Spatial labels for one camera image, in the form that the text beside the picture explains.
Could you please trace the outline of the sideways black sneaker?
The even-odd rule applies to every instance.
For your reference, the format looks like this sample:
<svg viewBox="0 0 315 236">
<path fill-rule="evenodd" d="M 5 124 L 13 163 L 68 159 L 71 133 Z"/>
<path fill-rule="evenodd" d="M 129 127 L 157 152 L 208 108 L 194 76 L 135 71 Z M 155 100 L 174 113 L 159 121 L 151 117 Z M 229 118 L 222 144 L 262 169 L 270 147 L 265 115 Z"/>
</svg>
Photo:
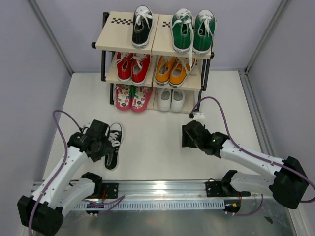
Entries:
<svg viewBox="0 0 315 236">
<path fill-rule="evenodd" d="M 123 141 L 123 128 L 120 123 L 113 123 L 110 126 L 108 140 L 111 142 L 113 151 L 105 156 L 104 166 L 112 171 L 118 166 L 119 150 Z"/>
</svg>

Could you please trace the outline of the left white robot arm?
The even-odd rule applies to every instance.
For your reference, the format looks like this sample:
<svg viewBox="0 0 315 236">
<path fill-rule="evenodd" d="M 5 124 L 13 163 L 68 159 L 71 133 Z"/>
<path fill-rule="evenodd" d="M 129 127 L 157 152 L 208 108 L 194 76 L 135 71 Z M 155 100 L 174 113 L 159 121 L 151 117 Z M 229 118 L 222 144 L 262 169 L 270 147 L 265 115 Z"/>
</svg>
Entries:
<svg viewBox="0 0 315 236">
<path fill-rule="evenodd" d="M 109 131 L 108 124 L 94 119 L 86 132 L 71 135 L 64 155 L 49 177 L 31 196 L 19 199 L 20 220 L 30 232 L 55 235 L 74 206 L 86 197 L 96 198 L 102 194 L 102 177 L 91 172 L 83 174 L 74 187 L 69 190 L 66 187 L 87 160 L 97 162 L 114 150 Z"/>
</svg>

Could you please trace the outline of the pink flip-flop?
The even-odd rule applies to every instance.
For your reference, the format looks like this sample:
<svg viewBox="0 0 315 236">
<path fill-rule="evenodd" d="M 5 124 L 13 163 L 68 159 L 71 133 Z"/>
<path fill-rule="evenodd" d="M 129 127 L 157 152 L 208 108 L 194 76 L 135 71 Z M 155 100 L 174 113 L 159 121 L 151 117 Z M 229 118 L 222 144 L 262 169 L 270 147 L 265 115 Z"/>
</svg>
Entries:
<svg viewBox="0 0 315 236">
<path fill-rule="evenodd" d="M 120 111 L 127 111 L 131 108 L 132 104 L 132 93 L 131 89 L 133 88 L 132 85 L 124 85 L 118 84 L 116 85 L 115 92 L 116 92 L 116 108 Z"/>
<path fill-rule="evenodd" d="M 151 99 L 153 87 L 135 86 L 132 94 L 131 110 L 136 113 L 144 112 Z"/>
</svg>

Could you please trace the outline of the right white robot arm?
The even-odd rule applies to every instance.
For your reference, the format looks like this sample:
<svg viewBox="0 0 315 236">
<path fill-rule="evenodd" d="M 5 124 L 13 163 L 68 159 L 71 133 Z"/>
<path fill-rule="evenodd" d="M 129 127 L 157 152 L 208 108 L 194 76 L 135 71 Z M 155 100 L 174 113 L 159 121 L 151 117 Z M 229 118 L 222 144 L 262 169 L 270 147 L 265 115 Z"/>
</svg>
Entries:
<svg viewBox="0 0 315 236">
<path fill-rule="evenodd" d="M 255 172 L 248 175 L 230 170 L 222 179 L 220 189 L 226 195 L 252 192 L 272 196 L 282 206 L 297 209 L 309 186 L 300 162 L 289 156 L 283 160 L 245 149 L 227 135 L 210 133 L 193 120 L 182 126 L 182 146 L 198 148 L 207 155 L 238 163 Z"/>
</svg>

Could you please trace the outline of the green sneaker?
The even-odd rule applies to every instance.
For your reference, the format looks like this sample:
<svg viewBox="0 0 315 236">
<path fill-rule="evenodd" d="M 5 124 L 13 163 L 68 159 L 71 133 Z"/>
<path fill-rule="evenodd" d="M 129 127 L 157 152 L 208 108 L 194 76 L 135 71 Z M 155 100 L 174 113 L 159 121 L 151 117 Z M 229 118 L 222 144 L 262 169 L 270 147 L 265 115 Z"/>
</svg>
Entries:
<svg viewBox="0 0 315 236">
<path fill-rule="evenodd" d="M 194 33 L 192 29 L 192 14 L 189 10 L 181 8 L 173 15 L 171 35 L 175 51 L 181 54 L 192 51 Z"/>
<path fill-rule="evenodd" d="M 205 55 L 210 52 L 215 42 L 215 30 L 217 20 L 214 14 L 207 9 L 201 10 L 194 22 L 194 40 L 192 51 L 197 55 Z"/>
</svg>

